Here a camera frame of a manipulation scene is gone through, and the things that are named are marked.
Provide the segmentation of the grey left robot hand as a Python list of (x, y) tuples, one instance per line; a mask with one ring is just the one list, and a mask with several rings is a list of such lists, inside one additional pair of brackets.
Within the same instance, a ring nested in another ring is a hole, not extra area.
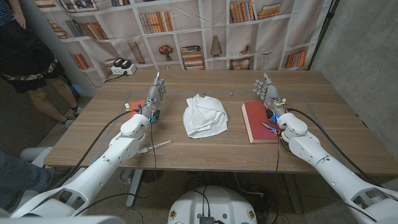
[(166, 93), (164, 80), (160, 78), (160, 73), (154, 79), (147, 95), (146, 101), (141, 109), (141, 115), (149, 119), (150, 123), (154, 123), (160, 118), (160, 107)]

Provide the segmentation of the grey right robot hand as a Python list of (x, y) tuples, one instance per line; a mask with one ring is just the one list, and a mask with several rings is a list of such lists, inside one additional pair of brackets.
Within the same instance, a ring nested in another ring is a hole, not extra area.
[(286, 102), (280, 97), (267, 73), (264, 73), (264, 81), (255, 81), (253, 92), (263, 102), (268, 119), (276, 122), (280, 116), (287, 113)]

